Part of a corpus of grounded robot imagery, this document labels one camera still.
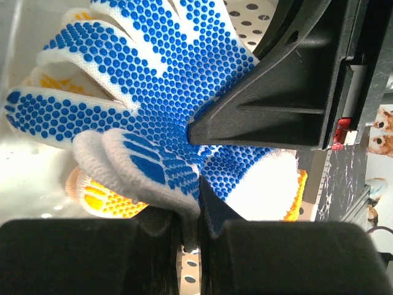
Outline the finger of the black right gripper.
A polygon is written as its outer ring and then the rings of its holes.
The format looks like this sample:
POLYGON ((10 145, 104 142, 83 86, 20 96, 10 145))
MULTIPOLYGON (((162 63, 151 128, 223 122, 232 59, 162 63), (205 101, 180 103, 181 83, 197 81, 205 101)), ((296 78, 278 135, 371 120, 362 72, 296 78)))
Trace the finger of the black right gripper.
POLYGON ((258 64, 196 117, 192 144, 339 149, 367 1, 279 1, 258 64))

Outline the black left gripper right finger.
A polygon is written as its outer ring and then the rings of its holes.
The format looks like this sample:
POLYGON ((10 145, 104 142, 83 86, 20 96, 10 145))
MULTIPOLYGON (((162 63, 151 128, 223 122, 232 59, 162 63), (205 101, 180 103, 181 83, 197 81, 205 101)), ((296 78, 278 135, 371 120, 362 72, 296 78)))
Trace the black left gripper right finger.
POLYGON ((202 294, 391 294, 370 237, 347 222, 247 221, 200 179, 202 294))

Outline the orange dotted work glove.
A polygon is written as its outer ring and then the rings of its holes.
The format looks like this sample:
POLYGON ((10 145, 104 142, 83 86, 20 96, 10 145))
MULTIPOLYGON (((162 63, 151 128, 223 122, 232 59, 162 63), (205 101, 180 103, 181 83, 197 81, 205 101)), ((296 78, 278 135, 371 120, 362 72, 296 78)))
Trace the orange dotted work glove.
POLYGON ((79 167, 68 176, 65 189, 86 212, 100 218, 130 219, 149 206, 118 195, 87 176, 79 167))

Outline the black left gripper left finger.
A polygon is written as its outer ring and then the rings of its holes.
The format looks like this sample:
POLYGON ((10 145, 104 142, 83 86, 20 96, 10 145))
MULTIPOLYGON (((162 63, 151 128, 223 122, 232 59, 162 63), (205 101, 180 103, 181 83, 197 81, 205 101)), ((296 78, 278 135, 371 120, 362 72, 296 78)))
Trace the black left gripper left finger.
POLYGON ((180 222, 148 207, 131 219, 20 219, 1 227, 2 294, 177 294, 180 222))

